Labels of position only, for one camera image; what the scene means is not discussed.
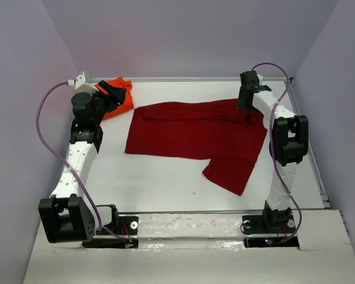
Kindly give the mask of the dark red t shirt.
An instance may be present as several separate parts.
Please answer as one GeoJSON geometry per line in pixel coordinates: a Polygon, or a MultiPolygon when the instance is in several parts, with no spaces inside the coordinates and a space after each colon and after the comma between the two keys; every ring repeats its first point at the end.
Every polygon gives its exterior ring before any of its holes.
{"type": "Polygon", "coordinates": [[[127,154],[205,160],[212,183],[242,195],[267,130],[263,115],[238,109],[236,99],[163,102],[134,110],[127,154]]]}

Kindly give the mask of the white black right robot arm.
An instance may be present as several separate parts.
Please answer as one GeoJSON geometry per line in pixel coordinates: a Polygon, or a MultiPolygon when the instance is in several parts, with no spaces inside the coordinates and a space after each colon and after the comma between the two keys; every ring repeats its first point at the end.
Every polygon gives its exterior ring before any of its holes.
{"type": "Polygon", "coordinates": [[[288,110],[274,96],[272,89],[262,83],[262,77],[256,71],[241,73],[240,81],[238,108],[263,115],[274,167],[262,213],[243,216],[240,230],[245,235],[275,234],[281,229],[294,233],[296,227],[288,226],[293,220],[291,206],[297,204],[291,188],[296,170],[308,154],[308,118],[288,110]]]}

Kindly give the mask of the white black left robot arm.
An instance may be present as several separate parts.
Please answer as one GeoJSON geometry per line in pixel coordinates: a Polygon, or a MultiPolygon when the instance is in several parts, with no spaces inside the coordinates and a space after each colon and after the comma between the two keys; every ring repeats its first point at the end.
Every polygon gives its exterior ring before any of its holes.
{"type": "Polygon", "coordinates": [[[75,94],[71,98],[74,119],[70,128],[69,146],[61,156],[45,140],[37,120],[36,131],[46,149],[63,164],[59,181],[48,198],[38,205],[41,223],[49,243],[91,241],[100,231],[118,237],[114,233],[120,226],[116,206],[111,205],[109,213],[101,216],[99,206],[90,196],[87,178],[93,161],[102,144],[104,132],[101,122],[105,114],[115,111],[126,99],[125,88],[112,86],[102,80],[96,84],[79,76],[51,87],[42,98],[61,86],[72,86],[75,94]]]}

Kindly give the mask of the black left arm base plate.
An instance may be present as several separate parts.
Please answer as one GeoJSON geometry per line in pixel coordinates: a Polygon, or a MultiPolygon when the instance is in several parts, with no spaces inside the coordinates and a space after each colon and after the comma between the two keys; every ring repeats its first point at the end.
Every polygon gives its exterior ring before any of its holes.
{"type": "Polygon", "coordinates": [[[117,223],[106,225],[107,229],[98,231],[91,241],[84,241],[82,247],[87,249],[136,249],[138,248],[139,217],[136,215],[120,215],[117,223]]]}

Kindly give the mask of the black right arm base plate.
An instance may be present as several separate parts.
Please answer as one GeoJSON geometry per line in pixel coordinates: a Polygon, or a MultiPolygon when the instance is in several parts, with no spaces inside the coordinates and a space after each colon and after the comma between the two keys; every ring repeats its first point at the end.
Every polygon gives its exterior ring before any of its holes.
{"type": "Polygon", "coordinates": [[[244,215],[240,225],[240,231],[244,235],[243,244],[247,249],[268,247],[299,248],[297,236],[288,240],[295,229],[293,215],[290,215],[287,221],[278,221],[277,224],[272,225],[266,225],[261,215],[244,215]]]}

